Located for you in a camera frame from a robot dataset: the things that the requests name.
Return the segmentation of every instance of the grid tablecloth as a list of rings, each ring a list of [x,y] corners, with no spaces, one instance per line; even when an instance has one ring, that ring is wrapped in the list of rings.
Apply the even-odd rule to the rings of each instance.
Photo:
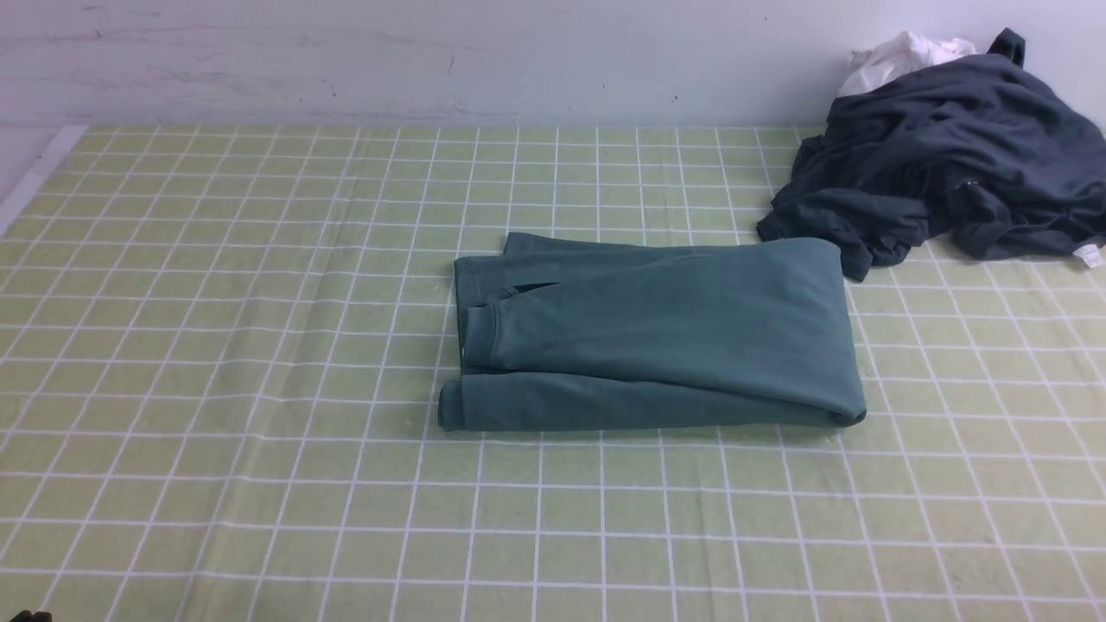
[[[839,434],[435,425],[455,257],[754,243],[805,133],[90,129],[0,240],[0,615],[1106,619],[1106,269],[848,284]]]

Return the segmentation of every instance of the white wall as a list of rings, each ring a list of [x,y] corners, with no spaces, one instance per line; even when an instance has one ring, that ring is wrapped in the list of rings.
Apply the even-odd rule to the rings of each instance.
[[[987,48],[1106,122],[1102,0],[7,0],[0,124],[815,122],[853,48]]]

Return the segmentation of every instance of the pile of clothes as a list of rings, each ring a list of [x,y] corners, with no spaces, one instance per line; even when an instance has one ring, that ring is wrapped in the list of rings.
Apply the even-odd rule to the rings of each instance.
[[[981,260],[1097,261],[1106,242],[1099,128],[1022,69],[1025,42],[1010,30],[987,54],[946,48],[927,56],[941,61],[933,66],[833,102],[825,134],[803,142],[791,183],[758,224],[762,240],[832,241],[857,281],[947,231]]]
[[[447,431],[865,416],[839,251],[817,239],[640,248],[511,234],[455,262],[461,377]]]

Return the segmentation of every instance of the pant leg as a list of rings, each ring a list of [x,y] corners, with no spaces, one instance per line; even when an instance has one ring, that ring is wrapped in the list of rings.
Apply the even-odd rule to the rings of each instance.
[[[751,423],[858,423],[805,404],[656,382],[573,374],[473,374],[448,382],[438,424],[448,431],[553,432]]]

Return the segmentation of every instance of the teal pants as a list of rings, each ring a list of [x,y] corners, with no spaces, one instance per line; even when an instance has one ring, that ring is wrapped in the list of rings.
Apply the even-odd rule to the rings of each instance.
[[[512,234],[455,262],[461,377],[447,431],[865,416],[839,250],[816,239],[639,248]]]

